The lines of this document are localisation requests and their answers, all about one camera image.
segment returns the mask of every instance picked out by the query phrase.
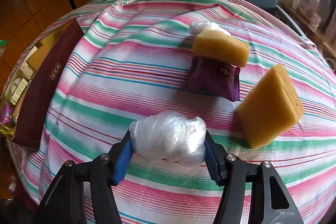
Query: green object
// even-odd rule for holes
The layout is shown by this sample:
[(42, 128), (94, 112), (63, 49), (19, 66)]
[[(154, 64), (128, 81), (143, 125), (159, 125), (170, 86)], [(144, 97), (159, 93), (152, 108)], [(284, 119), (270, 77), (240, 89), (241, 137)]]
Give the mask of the green object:
[(6, 45), (7, 43), (9, 43), (7, 40), (0, 40), (0, 47)]

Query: clear plastic wrap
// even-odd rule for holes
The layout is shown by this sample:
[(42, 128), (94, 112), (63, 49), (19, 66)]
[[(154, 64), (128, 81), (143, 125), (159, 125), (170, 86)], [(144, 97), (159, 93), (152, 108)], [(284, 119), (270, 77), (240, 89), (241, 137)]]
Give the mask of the clear plastic wrap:
[(224, 34), (227, 34), (231, 36), (231, 34), (227, 31), (221, 28), (217, 23), (215, 22), (209, 22), (209, 21), (203, 21), (203, 22), (192, 22), (189, 25), (189, 33), (195, 37), (196, 35), (200, 34), (204, 29), (209, 30), (217, 30)]
[(196, 116), (164, 111), (129, 126), (133, 150), (150, 160), (166, 159), (199, 166), (205, 157), (205, 122)]

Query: chair armrest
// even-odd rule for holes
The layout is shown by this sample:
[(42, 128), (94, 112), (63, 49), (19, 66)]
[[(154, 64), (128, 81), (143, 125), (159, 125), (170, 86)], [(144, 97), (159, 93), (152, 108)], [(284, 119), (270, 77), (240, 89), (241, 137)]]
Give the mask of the chair armrest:
[(300, 29), (300, 27), (279, 5), (277, 5), (277, 13), (280, 14), (281, 21), (286, 23), (294, 32), (296, 32), (301, 37), (305, 36), (305, 33)]

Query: blue gripper pad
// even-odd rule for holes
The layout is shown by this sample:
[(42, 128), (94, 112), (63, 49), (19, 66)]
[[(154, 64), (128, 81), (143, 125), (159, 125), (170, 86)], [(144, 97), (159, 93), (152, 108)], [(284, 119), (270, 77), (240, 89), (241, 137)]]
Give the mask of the blue gripper pad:
[(115, 173), (113, 176), (113, 182), (115, 183), (115, 185), (118, 185), (119, 182), (121, 182), (125, 178), (133, 152), (134, 151), (131, 144), (131, 138), (128, 138), (118, 157), (117, 162), (115, 163)]
[(222, 181), (219, 171), (219, 162), (216, 160), (216, 157), (212, 152), (207, 139), (205, 140), (204, 144), (205, 144), (205, 159), (204, 159), (205, 164), (207, 165), (211, 179), (218, 185)]

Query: gold emblem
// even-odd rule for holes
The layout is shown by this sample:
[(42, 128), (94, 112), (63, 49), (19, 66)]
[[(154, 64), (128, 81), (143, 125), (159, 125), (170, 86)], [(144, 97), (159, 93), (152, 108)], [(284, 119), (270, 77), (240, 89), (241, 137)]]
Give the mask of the gold emblem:
[(55, 66), (55, 68), (54, 68), (54, 70), (52, 71), (52, 73), (51, 73), (51, 75), (50, 75), (50, 78), (51, 78), (52, 80), (55, 80), (55, 79), (56, 79), (56, 76), (57, 76), (57, 74), (58, 74), (60, 68), (61, 68), (61, 64), (60, 64), (60, 63), (57, 63), (56, 66)]

